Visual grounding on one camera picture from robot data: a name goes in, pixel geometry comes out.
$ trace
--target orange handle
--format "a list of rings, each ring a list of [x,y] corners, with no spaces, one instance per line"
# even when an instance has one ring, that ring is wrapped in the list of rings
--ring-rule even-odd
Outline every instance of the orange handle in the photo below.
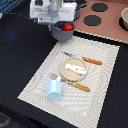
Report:
[[[74,86],[74,87],[76,87],[76,88],[79,88],[79,89],[81,89],[81,90],[84,90],[84,91],[86,91],[86,92],[89,92],[89,91],[90,91],[90,89],[89,89],[88,87],[83,86],[83,85],[80,85],[80,84],[75,83],[75,82],[72,82],[72,81],[68,81],[68,84],[69,84],[69,85],[72,85],[72,86]]]
[[[93,64],[97,64],[97,65],[101,65],[102,64],[102,62],[100,62],[100,61],[92,60],[92,59],[89,59],[89,58],[82,57],[82,59],[84,61],[87,61],[87,62],[90,62],[90,63],[93,63]]]

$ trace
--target utensil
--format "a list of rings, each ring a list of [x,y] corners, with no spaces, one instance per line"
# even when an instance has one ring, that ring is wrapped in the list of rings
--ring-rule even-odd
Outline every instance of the utensil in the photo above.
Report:
[[[55,75],[55,74],[53,74],[53,73],[50,73],[50,77],[51,77],[52,79],[56,79],[56,80],[58,80],[58,81],[60,81],[60,82],[65,82],[65,83],[67,83],[67,84],[69,84],[69,85],[72,85],[72,86],[74,86],[74,87],[76,87],[76,88],[79,88],[79,89],[81,89],[81,90],[84,90],[84,91],[86,91],[86,92],[89,92],[89,91],[90,91],[90,89],[89,89],[88,87],[86,87],[86,86],[80,85],[80,84],[75,83],[75,82],[72,82],[72,81],[67,81],[67,80],[65,80],[64,78],[62,78],[62,77],[60,77],[60,76],[57,76],[57,75]]]
[[[80,17],[80,8],[82,6],[85,6],[87,4],[91,4],[91,3],[94,3],[95,1],[91,1],[91,2],[88,2],[88,3],[85,3],[85,4],[81,4],[81,5],[77,5],[76,6],[76,9],[75,9],[75,15],[74,15],[74,20],[78,19]]]
[[[65,55],[69,56],[69,57],[77,57],[77,58],[80,58],[80,59],[82,59],[82,60],[84,60],[84,61],[87,61],[87,62],[90,62],[90,63],[93,63],[93,64],[97,64],[97,65],[101,65],[101,64],[102,64],[102,62],[97,61],[97,60],[93,60],[93,59],[89,59],[89,58],[85,58],[85,57],[79,57],[79,56],[72,55],[72,54],[70,54],[70,53],[63,52],[63,51],[61,51],[61,52],[62,52],[63,54],[65,54]]]

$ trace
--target white robot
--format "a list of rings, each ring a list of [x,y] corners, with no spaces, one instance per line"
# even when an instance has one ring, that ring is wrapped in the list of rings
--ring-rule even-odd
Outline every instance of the white robot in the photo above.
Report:
[[[31,0],[30,19],[34,19],[38,24],[51,25],[58,21],[74,20],[76,2],[66,2],[63,0]]]

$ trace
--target table surface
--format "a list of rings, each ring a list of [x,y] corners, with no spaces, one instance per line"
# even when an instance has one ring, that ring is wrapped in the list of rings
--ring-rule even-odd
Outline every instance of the table surface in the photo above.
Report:
[[[11,12],[29,17],[30,1]],[[120,46],[97,128],[128,128],[128,44],[75,32],[74,36]],[[51,128],[76,128],[17,97],[57,43],[47,26],[20,16],[0,20],[0,104]]]

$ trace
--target placemat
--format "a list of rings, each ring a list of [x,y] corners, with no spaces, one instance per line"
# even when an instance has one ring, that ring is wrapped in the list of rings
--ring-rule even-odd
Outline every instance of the placemat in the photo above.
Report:
[[[76,36],[67,42],[57,42],[18,98],[76,127],[96,128],[118,50],[119,46]],[[47,83],[51,80],[49,73],[60,75],[60,62],[68,58],[61,51],[99,60],[103,64],[86,62],[88,75],[78,83],[89,87],[90,92],[61,83],[62,100],[49,101],[47,99]]]

